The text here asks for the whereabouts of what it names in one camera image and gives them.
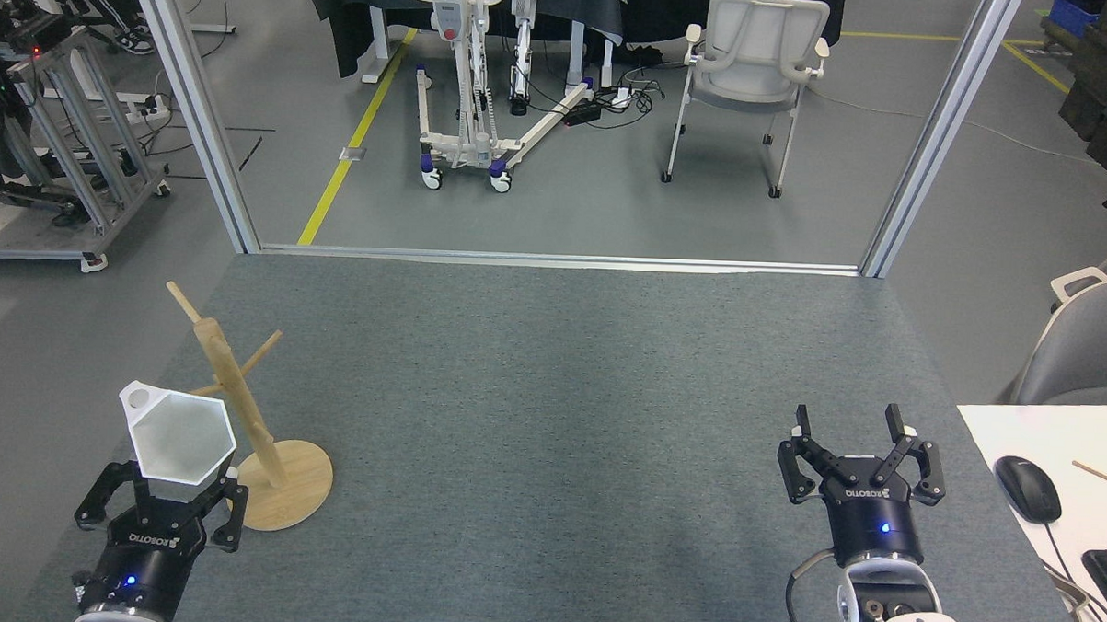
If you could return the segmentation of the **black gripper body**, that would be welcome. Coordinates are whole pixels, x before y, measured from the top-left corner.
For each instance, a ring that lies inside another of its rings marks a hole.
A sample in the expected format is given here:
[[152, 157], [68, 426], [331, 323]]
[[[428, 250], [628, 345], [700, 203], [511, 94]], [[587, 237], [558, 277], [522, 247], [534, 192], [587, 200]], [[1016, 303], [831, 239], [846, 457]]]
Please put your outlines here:
[[855, 564], [868, 557], [891, 554], [918, 564], [924, 561], [904, 479], [890, 479], [883, 487], [863, 483], [853, 487], [827, 478], [820, 493], [830, 525], [836, 564]]
[[77, 621], [172, 622], [206, 539], [190, 502], [159, 498], [108, 522], [93, 572], [75, 577]]

